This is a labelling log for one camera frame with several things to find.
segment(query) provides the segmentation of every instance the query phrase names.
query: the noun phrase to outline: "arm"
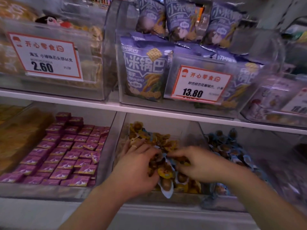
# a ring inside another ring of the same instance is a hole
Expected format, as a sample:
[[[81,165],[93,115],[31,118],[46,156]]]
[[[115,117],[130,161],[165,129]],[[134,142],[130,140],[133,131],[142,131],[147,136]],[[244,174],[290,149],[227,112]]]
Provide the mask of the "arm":
[[[168,156],[186,156],[191,166],[178,164],[177,169],[200,182],[220,182],[227,185],[243,203],[261,229],[307,229],[307,218],[283,200],[250,170],[223,157],[198,148],[188,147]]]
[[[149,177],[148,163],[159,152],[144,140],[129,149],[126,142],[121,159],[110,177],[92,190],[87,199],[59,230],[107,229],[120,207],[129,199],[153,190],[159,180],[157,171]]]

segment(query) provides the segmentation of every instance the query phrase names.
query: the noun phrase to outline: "yellow square cracker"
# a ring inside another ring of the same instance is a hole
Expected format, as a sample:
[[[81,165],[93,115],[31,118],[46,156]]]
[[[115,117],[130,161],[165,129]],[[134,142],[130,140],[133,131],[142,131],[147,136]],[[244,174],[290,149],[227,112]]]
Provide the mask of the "yellow square cracker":
[[[153,48],[148,53],[146,53],[148,57],[154,62],[156,59],[160,58],[163,54],[160,52],[159,49]]]

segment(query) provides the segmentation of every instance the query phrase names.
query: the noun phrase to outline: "person's left hand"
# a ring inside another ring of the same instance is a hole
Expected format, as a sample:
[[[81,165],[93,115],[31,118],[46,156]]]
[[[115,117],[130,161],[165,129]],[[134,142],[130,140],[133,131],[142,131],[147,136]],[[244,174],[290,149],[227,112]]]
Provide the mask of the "person's left hand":
[[[130,148],[130,141],[125,143],[120,160],[107,179],[115,189],[123,190],[124,201],[152,191],[159,181],[157,170],[148,176],[148,163],[160,150],[144,141],[139,140]]]

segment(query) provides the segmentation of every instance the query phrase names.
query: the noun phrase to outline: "hand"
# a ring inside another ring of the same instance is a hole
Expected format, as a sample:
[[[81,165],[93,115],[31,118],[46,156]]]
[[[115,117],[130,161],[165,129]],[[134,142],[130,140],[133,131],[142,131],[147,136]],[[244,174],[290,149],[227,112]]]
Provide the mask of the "hand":
[[[205,183],[227,183],[230,176],[240,169],[240,166],[200,147],[186,147],[169,152],[167,156],[174,158],[187,157],[191,162],[191,166],[177,164],[176,169],[196,181]]]
[[[159,180],[157,170],[151,177],[148,176],[148,163],[160,150],[144,144],[144,141],[145,139],[137,141],[130,149],[130,141],[125,143],[119,162],[106,181],[114,189],[123,191],[124,202],[152,191]]]

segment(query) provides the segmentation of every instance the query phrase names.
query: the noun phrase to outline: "price tag holder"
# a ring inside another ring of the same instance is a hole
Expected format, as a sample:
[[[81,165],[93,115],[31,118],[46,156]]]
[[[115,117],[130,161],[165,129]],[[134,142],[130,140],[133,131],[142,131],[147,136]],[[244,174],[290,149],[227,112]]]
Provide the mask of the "price tag holder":
[[[8,32],[26,75],[83,81],[73,42]]]
[[[216,104],[231,75],[181,65],[171,98]]]
[[[282,112],[294,114],[307,114],[307,88],[303,88],[294,98],[292,98],[283,108]]]

